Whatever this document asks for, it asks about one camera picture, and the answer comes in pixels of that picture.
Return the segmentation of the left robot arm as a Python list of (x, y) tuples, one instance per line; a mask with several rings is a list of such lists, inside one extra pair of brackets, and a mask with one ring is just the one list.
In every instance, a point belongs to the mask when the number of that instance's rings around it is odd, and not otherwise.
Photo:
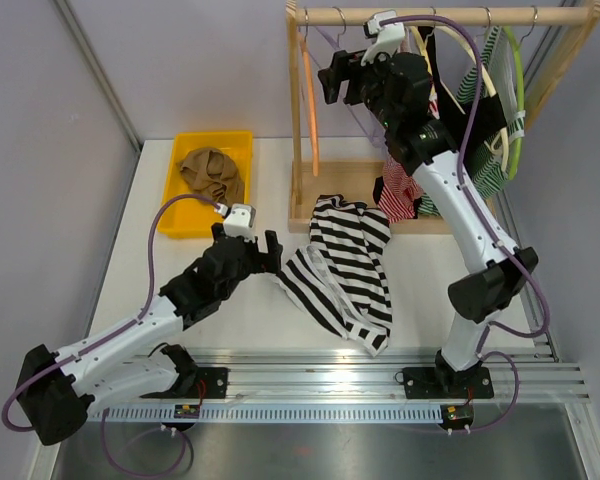
[(56, 351), (40, 344), (26, 353), (16, 400), (43, 445), (68, 439), (89, 416), (124, 401), (193, 392), (198, 367), (184, 347), (166, 346), (147, 360), (136, 354), (213, 315), (249, 276), (278, 272), (283, 252), (272, 230), (264, 233), (266, 251), (256, 241), (226, 235), (219, 224), (213, 231), (212, 245), (140, 313)]

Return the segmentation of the tan tank top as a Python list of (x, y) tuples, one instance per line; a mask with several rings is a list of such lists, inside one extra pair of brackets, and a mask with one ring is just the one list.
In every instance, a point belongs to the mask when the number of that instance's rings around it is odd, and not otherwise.
[(192, 150), (177, 168), (191, 193), (228, 206), (245, 200), (245, 183), (236, 163), (219, 149)]

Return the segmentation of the black white striped tank top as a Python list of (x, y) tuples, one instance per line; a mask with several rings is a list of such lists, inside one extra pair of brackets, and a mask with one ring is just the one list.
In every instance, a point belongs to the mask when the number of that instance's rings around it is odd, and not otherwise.
[(388, 347), (393, 327), (382, 266), (390, 240), (381, 210), (341, 194), (322, 195), (309, 221), (309, 243), (285, 262), (277, 283), (319, 326), (375, 357)]

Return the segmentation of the red white striped tank top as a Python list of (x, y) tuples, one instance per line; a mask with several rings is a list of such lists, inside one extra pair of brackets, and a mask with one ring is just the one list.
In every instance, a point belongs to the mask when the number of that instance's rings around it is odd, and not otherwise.
[(382, 174), (375, 179), (373, 199), (390, 224), (418, 217), (424, 191), (408, 176), (402, 165), (389, 153), (382, 167)]

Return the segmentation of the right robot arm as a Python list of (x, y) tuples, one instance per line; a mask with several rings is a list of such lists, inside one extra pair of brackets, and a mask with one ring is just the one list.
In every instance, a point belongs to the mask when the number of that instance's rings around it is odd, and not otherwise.
[(424, 376), (406, 370), (404, 377), (410, 398), (458, 398), (480, 387), (488, 329), (520, 293), (538, 256), (502, 231), (466, 172), (456, 141), (430, 113), (425, 59), (381, 53), (368, 62), (363, 56), (335, 52), (318, 79), (326, 103), (362, 104), (379, 121), (390, 156), (433, 200), (459, 246), (468, 273), (448, 287), (455, 310), (449, 336)]

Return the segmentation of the orange hanger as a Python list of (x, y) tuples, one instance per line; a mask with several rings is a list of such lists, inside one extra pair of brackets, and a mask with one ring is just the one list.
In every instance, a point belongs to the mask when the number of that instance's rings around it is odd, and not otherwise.
[(305, 33), (300, 40), (300, 51), (303, 62), (306, 93), (305, 103), (307, 107), (307, 124), (309, 132), (309, 141), (311, 145), (312, 153), (312, 174), (314, 177), (318, 177), (320, 173), (320, 150), (319, 150), (319, 139), (318, 139), (318, 123), (316, 114), (316, 102), (315, 102), (315, 89), (311, 70), (311, 58), (309, 55), (307, 37), (309, 31), (309, 15), (308, 10), (304, 9), (304, 26)]

